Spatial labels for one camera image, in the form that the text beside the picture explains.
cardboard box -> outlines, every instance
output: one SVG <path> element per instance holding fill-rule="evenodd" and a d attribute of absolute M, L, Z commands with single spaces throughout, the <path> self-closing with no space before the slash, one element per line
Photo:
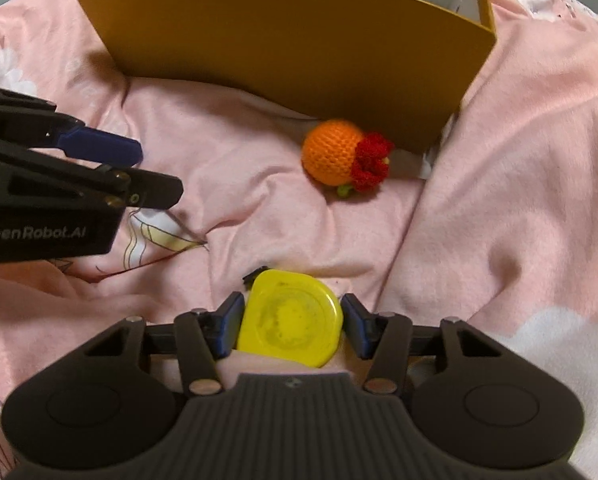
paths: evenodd
<path fill-rule="evenodd" d="M 131 76 L 239 88 L 422 153 L 495 43 L 488 0 L 79 0 Z"/>

pink blanket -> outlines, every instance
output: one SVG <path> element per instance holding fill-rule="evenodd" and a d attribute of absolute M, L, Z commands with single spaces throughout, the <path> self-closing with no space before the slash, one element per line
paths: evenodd
<path fill-rule="evenodd" d="M 76 0 L 0 7 L 0 86 L 140 140 L 142 167 L 185 185 L 170 213 L 130 211 L 110 254 L 0 266 L 0 403 L 116 320 L 214 308 L 265 264 L 416 323 L 460 316 L 553 373 L 584 402 L 572 460 L 598 479 L 598 16 L 575 0 L 492 3 L 498 45 L 429 178 L 399 153 L 377 197 L 347 202 L 301 170 L 309 118 L 123 76 Z M 342 348 L 322 370 L 362 368 Z M 228 385 L 300 369 L 220 363 Z M 0 436 L 0 477 L 11 463 Z"/>

yellow plastic cap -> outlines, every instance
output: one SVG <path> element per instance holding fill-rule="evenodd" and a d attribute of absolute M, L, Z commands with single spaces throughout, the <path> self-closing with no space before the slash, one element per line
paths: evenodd
<path fill-rule="evenodd" d="M 339 300 L 322 282 L 265 270 L 252 286 L 237 350 L 318 368 L 336 352 L 342 325 Z"/>

